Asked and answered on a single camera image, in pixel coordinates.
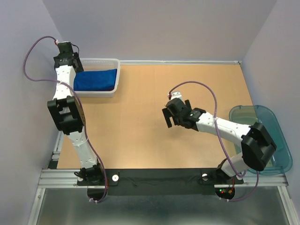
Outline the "blue towel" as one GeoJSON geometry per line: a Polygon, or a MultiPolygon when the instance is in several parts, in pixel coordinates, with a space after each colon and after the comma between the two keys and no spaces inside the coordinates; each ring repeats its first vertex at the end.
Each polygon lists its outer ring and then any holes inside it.
{"type": "Polygon", "coordinates": [[[111,91],[115,87],[117,69],[83,71],[76,74],[75,91],[111,91]]]}

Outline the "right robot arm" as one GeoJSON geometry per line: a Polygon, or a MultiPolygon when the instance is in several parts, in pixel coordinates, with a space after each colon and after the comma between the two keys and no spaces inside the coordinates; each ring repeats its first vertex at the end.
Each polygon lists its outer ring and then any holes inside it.
{"type": "Polygon", "coordinates": [[[245,125],[214,117],[203,109],[192,108],[188,100],[180,98],[170,100],[162,112],[169,128],[176,125],[213,134],[219,140],[226,139],[241,148],[241,153],[224,159],[214,172],[208,174],[221,183],[248,169],[263,171],[277,149],[269,132],[259,122],[245,125]]]}

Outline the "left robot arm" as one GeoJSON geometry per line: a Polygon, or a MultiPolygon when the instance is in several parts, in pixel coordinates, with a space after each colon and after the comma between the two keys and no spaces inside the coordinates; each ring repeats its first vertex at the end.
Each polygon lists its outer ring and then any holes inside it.
{"type": "Polygon", "coordinates": [[[56,43],[59,54],[54,59],[56,91],[47,108],[56,125],[71,141],[80,160],[80,170],[75,172],[78,185],[100,186],[105,184],[105,174],[85,130],[83,108],[73,90],[75,75],[83,71],[79,53],[70,42],[56,43]]]}

